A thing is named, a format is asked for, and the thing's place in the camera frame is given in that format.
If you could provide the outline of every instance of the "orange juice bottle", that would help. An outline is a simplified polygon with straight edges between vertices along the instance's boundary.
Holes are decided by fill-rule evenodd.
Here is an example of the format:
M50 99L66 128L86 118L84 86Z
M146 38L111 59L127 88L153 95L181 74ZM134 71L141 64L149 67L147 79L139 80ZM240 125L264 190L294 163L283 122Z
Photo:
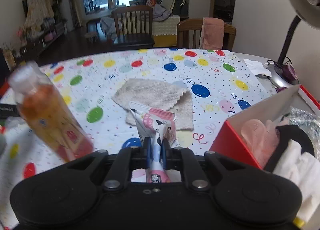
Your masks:
M93 151L93 144L59 91L34 61L15 70L8 83L15 92L21 117L65 162Z

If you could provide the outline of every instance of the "bubble wrap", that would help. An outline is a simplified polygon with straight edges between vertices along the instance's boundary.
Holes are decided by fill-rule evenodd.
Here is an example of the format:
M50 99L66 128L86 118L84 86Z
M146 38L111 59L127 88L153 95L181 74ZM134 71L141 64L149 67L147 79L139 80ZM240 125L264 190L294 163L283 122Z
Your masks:
M320 161L320 117L291 107L290 114L286 117L291 125L298 125L310 138L315 156Z

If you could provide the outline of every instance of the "pink towel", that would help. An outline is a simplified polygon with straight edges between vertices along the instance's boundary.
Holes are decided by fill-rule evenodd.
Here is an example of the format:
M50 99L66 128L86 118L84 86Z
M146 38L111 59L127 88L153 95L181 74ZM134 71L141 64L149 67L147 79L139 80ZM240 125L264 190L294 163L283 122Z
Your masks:
M223 46L223 20L203 18L200 49L219 50Z

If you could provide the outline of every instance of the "red pillow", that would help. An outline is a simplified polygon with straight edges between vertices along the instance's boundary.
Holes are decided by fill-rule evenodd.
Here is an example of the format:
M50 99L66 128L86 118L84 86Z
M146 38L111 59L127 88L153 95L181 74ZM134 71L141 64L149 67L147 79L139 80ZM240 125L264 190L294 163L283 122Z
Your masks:
M146 5L149 7L154 7L157 3L157 0L147 0Z

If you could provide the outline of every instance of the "white bottle cap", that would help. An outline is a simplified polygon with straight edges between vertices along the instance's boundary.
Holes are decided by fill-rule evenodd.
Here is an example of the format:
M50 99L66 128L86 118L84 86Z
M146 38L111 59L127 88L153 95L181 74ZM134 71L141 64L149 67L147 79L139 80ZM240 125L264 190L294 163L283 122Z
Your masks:
M28 62L10 75L8 84L15 92L26 94L37 88L39 71L35 61Z

